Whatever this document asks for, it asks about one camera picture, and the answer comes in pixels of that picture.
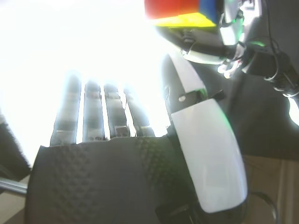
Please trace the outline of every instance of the beige floor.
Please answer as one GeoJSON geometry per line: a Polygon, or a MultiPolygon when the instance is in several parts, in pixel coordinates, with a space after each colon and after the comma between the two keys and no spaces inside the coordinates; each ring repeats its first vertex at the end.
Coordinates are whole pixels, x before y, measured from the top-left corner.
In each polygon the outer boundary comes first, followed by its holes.
{"type": "MultiPolygon", "coordinates": [[[[268,194],[277,203],[283,224],[299,223],[299,163],[254,156],[244,156],[250,191],[268,194]]],[[[0,224],[23,224],[25,199],[3,193],[0,195],[0,224]]],[[[268,205],[254,196],[249,197],[243,224],[272,224],[268,205]]]]}

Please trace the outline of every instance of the metal rod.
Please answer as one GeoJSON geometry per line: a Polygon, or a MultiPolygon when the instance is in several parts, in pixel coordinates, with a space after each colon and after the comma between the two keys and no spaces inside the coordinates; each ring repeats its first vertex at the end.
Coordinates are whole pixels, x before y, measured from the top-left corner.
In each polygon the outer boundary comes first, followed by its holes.
{"type": "Polygon", "coordinates": [[[9,192],[26,195],[27,194],[27,185],[17,181],[11,181],[5,178],[0,177],[0,189],[7,190],[9,192]]]}

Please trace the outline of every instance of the bright light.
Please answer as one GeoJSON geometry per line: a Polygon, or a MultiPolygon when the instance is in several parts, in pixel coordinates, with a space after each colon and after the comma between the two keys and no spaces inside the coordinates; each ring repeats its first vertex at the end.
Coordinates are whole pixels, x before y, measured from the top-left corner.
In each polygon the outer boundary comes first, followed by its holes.
{"type": "Polygon", "coordinates": [[[69,70],[101,84],[130,83],[155,133],[165,133],[159,68],[166,50],[142,0],[3,1],[0,12],[0,105],[31,164],[50,142],[69,70]]]}
{"type": "Polygon", "coordinates": [[[289,111],[289,115],[290,118],[292,119],[292,121],[294,121],[294,123],[296,125],[299,126],[299,108],[298,105],[296,103],[296,101],[292,98],[288,98],[290,101],[290,111],[289,111]]]}

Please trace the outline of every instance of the green light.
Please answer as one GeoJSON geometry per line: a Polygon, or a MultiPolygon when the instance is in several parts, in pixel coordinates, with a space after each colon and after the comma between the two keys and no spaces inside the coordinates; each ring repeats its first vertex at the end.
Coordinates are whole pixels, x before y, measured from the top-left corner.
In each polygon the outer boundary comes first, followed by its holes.
{"type": "Polygon", "coordinates": [[[261,46],[261,47],[266,46],[266,44],[264,44],[263,42],[260,42],[260,41],[252,41],[252,42],[250,42],[250,43],[251,43],[251,44],[258,45],[258,46],[261,46]]]}

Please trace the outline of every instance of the metal pole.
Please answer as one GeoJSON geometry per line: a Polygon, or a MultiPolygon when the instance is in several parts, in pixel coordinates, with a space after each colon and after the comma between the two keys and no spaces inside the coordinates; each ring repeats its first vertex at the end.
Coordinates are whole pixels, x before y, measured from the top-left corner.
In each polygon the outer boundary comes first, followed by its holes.
{"type": "Polygon", "coordinates": [[[17,181],[11,181],[5,178],[0,177],[0,189],[18,194],[26,195],[27,194],[27,185],[17,181]]]}

